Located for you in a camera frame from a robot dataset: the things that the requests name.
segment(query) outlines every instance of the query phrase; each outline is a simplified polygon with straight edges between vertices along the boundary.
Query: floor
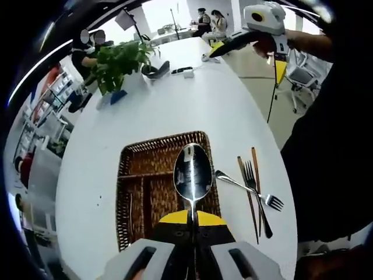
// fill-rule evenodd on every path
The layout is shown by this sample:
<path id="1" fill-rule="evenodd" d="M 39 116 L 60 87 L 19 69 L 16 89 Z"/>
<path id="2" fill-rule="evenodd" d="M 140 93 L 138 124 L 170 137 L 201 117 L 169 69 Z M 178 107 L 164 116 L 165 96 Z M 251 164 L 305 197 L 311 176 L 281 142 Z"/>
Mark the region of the floor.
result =
<path id="1" fill-rule="evenodd" d="M 232 70 L 240 77 L 241 81 L 256 101 L 263 117 L 267 119 L 270 110 L 273 87 L 275 84 L 273 61 L 267 62 L 265 59 L 256 55 L 254 49 L 250 45 L 242 50 L 232 51 L 229 55 L 225 55 L 223 58 Z M 289 89 L 290 87 L 290 82 L 284 79 L 279 86 L 279 90 Z M 300 94 L 300 99 L 304 104 L 306 104 L 306 106 L 312 104 L 311 97 L 305 92 Z M 297 114 L 294 114 L 293 102 L 291 101 L 290 94 L 280 95 L 277 100 L 273 101 L 269 126 L 279 149 L 283 147 L 287 138 L 290 136 L 294 123 L 306 111 L 306 109 L 303 108 L 302 103 L 298 103 L 297 107 L 298 112 Z M 327 243 L 327 245 L 330 250 L 353 248 L 364 242 L 370 227 L 371 226 L 367 226 L 361 231 L 353 234 L 350 241 L 348 241 L 347 238 L 341 238 Z M 322 242 L 300 243 L 298 246 L 298 257 L 316 251 L 322 244 Z"/>

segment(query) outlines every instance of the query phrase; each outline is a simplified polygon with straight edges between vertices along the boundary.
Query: fork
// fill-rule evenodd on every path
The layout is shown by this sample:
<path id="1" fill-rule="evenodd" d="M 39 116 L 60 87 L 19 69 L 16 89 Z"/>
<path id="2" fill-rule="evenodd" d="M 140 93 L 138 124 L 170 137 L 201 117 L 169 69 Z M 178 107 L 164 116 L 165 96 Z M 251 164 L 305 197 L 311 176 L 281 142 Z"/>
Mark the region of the fork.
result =
<path id="1" fill-rule="evenodd" d="M 251 166 L 250 161 L 245 162 L 244 170 L 245 170 L 246 181 L 247 181 L 249 187 L 251 187 L 252 189 L 255 190 L 255 197 L 256 197 L 256 200 L 258 200 L 258 205 L 259 205 L 259 208 L 261 210 L 261 213 L 259 213 L 259 214 L 262 214 L 262 216 L 263 216 L 264 232 L 265 232 L 267 238 L 271 238 L 273 236 L 273 232 L 272 232 L 272 229 L 269 226 L 266 214 L 264 212 L 262 201 L 259 198 L 258 192 L 256 191 L 256 182 L 255 182 L 254 173 L 252 171 L 252 166 Z"/>
<path id="2" fill-rule="evenodd" d="M 247 190 L 247 191 L 249 191 L 249 192 L 251 192 L 255 195 L 258 194 L 258 192 L 256 190 L 254 190 L 253 188 L 248 188 L 248 187 L 245 187 L 244 185 L 241 185 L 239 182 L 235 181 L 230 176 L 226 175 L 224 172 L 222 172 L 220 170 L 215 171 L 215 177 L 220 179 L 221 181 L 225 181 L 225 182 L 237 185 L 241 188 L 244 188 L 245 190 Z M 258 196 L 265 203 L 265 205 L 267 205 L 269 207 L 272 207 L 273 209 L 275 209 L 277 211 L 281 211 L 282 207 L 284 207 L 284 204 L 282 203 L 282 201 L 280 201 L 277 197 L 275 197 L 272 194 L 268 194 L 267 196 L 262 195 L 262 194 L 258 194 Z"/>

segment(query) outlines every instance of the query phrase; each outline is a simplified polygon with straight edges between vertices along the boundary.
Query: woven tray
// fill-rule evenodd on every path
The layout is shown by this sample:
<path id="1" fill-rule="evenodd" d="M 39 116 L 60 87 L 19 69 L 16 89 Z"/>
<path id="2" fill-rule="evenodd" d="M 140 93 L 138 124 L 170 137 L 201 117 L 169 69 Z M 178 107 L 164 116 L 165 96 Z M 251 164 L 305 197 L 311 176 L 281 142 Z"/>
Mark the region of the woven tray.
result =
<path id="1" fill-rule="evenodd" d="M 166 214 L 184 209 L 174 188 L 173 169 L 180 150 L 189 143 L 200 144 L 212 163 L 209 140 L 202 131 L 135 143 L 122 150 L 116 201 L 119 251 L 150 237 Z M 197 203 L 197 210 L 220 216 L 215 180 L 210 193 Z"/>

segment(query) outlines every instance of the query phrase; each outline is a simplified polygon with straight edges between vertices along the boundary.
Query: spoon bowl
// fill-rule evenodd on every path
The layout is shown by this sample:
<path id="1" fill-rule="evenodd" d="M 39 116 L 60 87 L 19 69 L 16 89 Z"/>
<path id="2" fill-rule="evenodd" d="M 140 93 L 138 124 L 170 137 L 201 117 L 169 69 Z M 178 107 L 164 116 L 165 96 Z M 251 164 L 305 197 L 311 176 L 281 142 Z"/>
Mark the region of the spoon bowl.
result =
<path id="1" fill-rule="evenodd" d="M 213 181 L 213 170 L 205 150 L 190 143 L 180 151 L 174 166 L 174 185 L 182 198 L 189 201 L 195 211 L 197 201 L 208 194 Z"/>

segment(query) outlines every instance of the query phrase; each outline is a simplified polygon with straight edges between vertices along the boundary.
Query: silver fork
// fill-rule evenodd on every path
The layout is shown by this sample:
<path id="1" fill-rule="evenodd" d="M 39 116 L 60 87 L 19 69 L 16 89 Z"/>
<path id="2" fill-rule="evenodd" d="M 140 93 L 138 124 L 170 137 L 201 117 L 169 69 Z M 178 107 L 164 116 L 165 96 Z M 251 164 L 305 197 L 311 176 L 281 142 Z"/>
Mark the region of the silver fork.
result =
<path id="1" fill-rule="evenodd" d="M 245 190 L 253 193 L 253 194 L 258 194 L 258 192 L 252 188 L 245 187 L 244 185 L 241 185 L 239 182 L 235 181 L 232 179 L 230 176 L 226 175 L 224 172 L 220 170 L 215 171 L 215 177 L 220 179 L 221 181 L 225 181 L 234 185 L 237 185 L 241 188 L 244 188 Z M 272 207 L 273 209 L 277 211 L 281 211 L 282 207 L 284 207 L 284 204 L 282 201 L 280 201 L 277 197 L 275 197 L 272 194 L 268 194 L 267 196 L 258 194 L 258 196 L 262 199 L 262 201 L 269 207 Z"/>

